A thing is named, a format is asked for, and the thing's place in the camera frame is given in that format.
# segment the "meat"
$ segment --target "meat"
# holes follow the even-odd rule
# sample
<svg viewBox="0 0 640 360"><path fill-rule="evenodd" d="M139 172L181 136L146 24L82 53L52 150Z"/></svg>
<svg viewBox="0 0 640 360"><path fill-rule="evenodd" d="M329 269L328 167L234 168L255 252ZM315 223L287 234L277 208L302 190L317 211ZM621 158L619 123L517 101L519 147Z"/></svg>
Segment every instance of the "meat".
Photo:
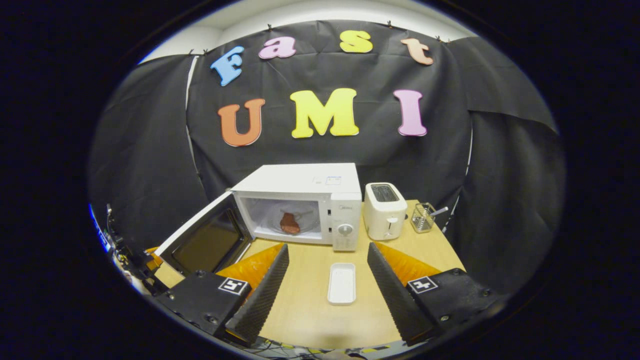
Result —
<svg viewBox="0 0 640 360"><path fill-rule="evenodd" d="M300 232L300 226L292 213L284 213L280 221L280 228L287 234L298 234Z"/></svg>

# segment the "microwave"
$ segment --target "microwave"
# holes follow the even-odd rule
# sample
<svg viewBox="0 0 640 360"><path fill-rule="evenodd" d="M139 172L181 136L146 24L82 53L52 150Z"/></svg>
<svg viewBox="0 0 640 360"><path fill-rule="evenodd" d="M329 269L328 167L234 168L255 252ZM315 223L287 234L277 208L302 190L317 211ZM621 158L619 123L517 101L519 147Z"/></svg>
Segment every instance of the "microwave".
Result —
<svg viewBox="0 0 640 360"><path fill-rule="evenodd" d="M354 251L362 192L354 163L263 165L155 251L187 276L238 262L256 238Z"/></svg>

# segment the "microwave control panel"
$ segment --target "microwave control panel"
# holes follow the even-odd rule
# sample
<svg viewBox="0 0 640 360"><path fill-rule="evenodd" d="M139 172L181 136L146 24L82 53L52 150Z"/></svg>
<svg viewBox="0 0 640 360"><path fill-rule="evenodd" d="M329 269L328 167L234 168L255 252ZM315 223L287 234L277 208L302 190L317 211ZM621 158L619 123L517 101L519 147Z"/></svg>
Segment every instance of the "microwave control panel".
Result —
<svg viewBox="0 0 640 360"><path fill-rule="evenodd" d="M331 236L334 251L355 251L360 230L360 193L331 194Z"/></svg>

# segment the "foam letter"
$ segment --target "foam letter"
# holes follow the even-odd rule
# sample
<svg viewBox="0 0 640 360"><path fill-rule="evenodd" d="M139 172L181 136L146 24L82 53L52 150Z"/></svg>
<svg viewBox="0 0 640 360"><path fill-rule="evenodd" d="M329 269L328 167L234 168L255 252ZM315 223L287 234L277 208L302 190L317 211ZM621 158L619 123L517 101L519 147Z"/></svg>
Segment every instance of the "foam letter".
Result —
<svg viewBox="0 0 640 360"><path fill-rule="evenodd" d="M431 65L433 63L432 58L424 56L424 51L429 51L429 47L427 45L420 44L420 42L414 38L402 39L400 42L407 45L409 48L409 55L411 55L415 61L425 65Z"/></svg>
<svg viewBox="0 0 640 360"><path fill-rule="evenodd" d="M227 105L218 110L222 125L222 139L231 146L246 146L254 143L262 132L262 113L260 109L264 105L264 99L249 100L244 107L249 109L249 131L239 134L236 127L236 113L239 105Z"/></svg>
<svg viewBox="0 0 640 360"><path fill-rule="evenodd" d="M345 53L368 53L373 49L371 35L364 31L347 30L340 34L340 48Z"/></svg>
<svg viewBox="0 0 640 360"><path fill-rule="evenodd" d="M240 64L242 64L242 58L238 54L243 51L244 47L236 46L211 64L211 68L216 69L222 78L222 81L220 81L221 86L229 84L242 72L241 69L234 68L234 65L240 66Z"/></svg>
<svg viewBox="0 0 640 360"><path fill-rule="evenodd" d="M398 128L398 133L403 136L426 135L427 128L422 126L418 107L418 100L422 98L422 94L413 90L396 90L394 95L400 100L402 108L402 126Z"/></svg>
<svg viewBox="0 0 640 360"><path fill-rule="evenodd" d="M294 92L289 97L296 103L296 129L291 131L295 138L310 138L314 131L309 127L309 120L320 135L326 133L329 122L333 118L331 134L335 136L357 135L360 130L353 122L353 98L356 90L349 88L335 89L326 105L323 106L310 90Z"/></svg>
<svg viewBox="0 0 640 360"><path fill-rule="evenodd" d="M262 59L272 59L276 56L279 58L288 58L296 53L296 50L293 48L295 43L296 39L292 37L272 38L264 43L266 47L260 50L258 56Z"/></svg>

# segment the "white tray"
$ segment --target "white tray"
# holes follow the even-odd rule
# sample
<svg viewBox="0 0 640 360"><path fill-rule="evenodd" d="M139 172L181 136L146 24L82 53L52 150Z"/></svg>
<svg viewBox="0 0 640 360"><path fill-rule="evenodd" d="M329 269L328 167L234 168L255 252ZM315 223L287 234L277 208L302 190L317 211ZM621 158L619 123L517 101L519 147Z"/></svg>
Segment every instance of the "white tray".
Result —
<svg viewBox="0 0 640 360"><path fill-rule="evenodd" d="M331 305L349 305L356 299L356 266L352 263L335 263L331 266L329 292Z"/></svg>

